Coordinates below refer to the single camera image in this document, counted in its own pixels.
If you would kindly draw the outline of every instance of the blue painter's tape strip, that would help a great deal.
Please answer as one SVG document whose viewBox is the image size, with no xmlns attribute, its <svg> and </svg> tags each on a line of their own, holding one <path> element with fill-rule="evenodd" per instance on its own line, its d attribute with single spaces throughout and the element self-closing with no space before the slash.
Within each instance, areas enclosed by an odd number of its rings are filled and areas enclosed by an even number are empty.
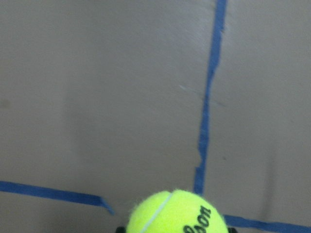
<svg viewBox="0 0 311 233">
<path fill-rule="evenodd" d="M 203 114 L 199 137 L 199 152 L 201 156 L 201 164 L 196 168 L 194 189 L 196 194 L 202 195 L 204 190 L 207 150 L 209 144 L 209 98 L 210 89 L 213 81 L 215 70 L 220 60 L 222 31 L 225 23 L 225 9 L 226 0 L 217 0 L 215 10 L 214 28 L 211 42 L 211 49 L 209 55 L 209 64 L 207 70 L 207 86 L 205 92 L 205 99 L 203 104 Z"/>
<path fill-rule="evenodd" d="M 104 201 L 103 198 L 95 195 L 75 193 L 51 188 L 44 188 L 20 183 L 0 181 L 0 191 L 24 194 L 29 196 L 49 198 L 55 200 L 64 200 L 86 205 L 95 205 L 106 208 L 110 214 L 114 215 L 112 208 Z"/>
<path fill-rule="evenodd" d="M 304 227 L 288 223 L 261 222 L 230 215 L 225 215 L 225 220 L 227 225 L 232 227 L 256 228 L 266 232 L 279 233 L 311 233 L 311 227 Z"/>
</svg>

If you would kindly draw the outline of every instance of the vertical blue tape line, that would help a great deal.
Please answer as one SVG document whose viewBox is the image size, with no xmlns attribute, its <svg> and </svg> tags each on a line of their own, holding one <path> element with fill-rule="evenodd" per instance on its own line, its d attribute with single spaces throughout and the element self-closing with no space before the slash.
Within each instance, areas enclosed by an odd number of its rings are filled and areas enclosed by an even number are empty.
<svg viewBox="0 0 311 233">
<path fill-rule="evenodd" d="M 280 222 L 261 222 L 230 215 L 225 215 L 224 217 L 227 225 L 232 227 L 256 228 L 266 232 L 279 233 L 311 233 L 311 227 Z"/>
<path fill-rule="evenodd" d="M 193 191 L 196 194 L 202 195 L 204 190 L 205 182 L 205 172 L 206 172 L 206 162 L 207 162 L 207 150 L 209 144 L 209 98 L 211 84 L 214 78 L 215 70 L 219 64 L 220 60 L 220 50 L 221 50 L 221 40 L 222 31 L 224 29 L 225 23 L 225 9 L 226 0 L 217 0 L 214 28 L 212 34 L 212 42 L 209 55 L 209 64 L 207 70 L 207 86 L 205 92 L 205 98 L 203 103 L 203 114 L 202 122 L 200 128 L 199 137 L 199 152 L 201 156 L 201 164 L 196 168 L 195 178 L 194 178 L 194 188 Z"/>
<path fill-rule="evenodd" d="M 41 198 L 49 198 L 55 200 L 64 200 L 75 203 L 81 203 L 86 205 L 101 206 L 108 210 L 108 212 L 114 215 L 112 208 L 104 201 L 103 198 L 95 195 L 75 193 L 70 191 L 57 190 L 52 188 L 44 188 L 20 183 L 12 183 L 0 181 L 0 191 L 17 193 Z"/>
</svg>

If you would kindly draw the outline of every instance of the tennis ball seam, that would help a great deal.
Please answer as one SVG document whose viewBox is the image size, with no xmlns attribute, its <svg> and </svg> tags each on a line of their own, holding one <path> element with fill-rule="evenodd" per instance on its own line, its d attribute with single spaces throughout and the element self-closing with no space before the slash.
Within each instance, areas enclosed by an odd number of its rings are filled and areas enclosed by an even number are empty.
<svg viewBox="0 0 311 233">
<path fill-rule="evenodd" d="M 156 219 L 156 217 L 158 216 L 158 214 L 163 210 L 163 208 L 165 207 L 165 205 L 169 202 L 169 200 L 171 199 L 171 197 L 173 196 L 173 193 L 170 193 L 168 195 L 168 197 L 162 202 L 162 204 L 159 206 L 159 208 L 155 211 L 154 215 L 152 215 L 152 217 L 149 219 L 149 221 L 145 224 L 145 226 L 142 228 L 142 230 L 140 231 L 140 233 L 144 233 L 148 227 L 151 225 L 151 223 Z"/>
</svg>

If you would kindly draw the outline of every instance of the gray floor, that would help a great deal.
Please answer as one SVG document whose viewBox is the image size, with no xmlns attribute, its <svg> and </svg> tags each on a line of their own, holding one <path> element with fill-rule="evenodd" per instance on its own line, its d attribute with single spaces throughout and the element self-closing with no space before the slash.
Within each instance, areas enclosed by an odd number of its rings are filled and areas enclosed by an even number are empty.
<svg viewBox="0 0 311 233">
<path fill-rule="evenodd" d="M 0 180 L 103 196 L 116 211 L 0 192 L 0 232 L 113 232 L 151 193 L 192 190 L 214 7 L 0 3 Z M 310 11 L 228 3 L 205 186 L 224 214 L 310 225 Z"/>
</svg>

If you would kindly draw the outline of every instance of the neon yellow tennis ball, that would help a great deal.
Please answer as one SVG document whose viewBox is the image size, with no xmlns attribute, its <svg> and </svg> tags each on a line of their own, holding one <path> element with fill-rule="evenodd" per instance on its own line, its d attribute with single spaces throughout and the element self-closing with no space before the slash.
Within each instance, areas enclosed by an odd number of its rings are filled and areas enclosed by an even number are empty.
<svg viewBox="0 0 311 233">
<path fill-rule="evenodd" d="M 183 190 L 163 191 L 132 213 L 126 233 L 228 233 L 223 217 L 200 196 Z"/>
</svg>

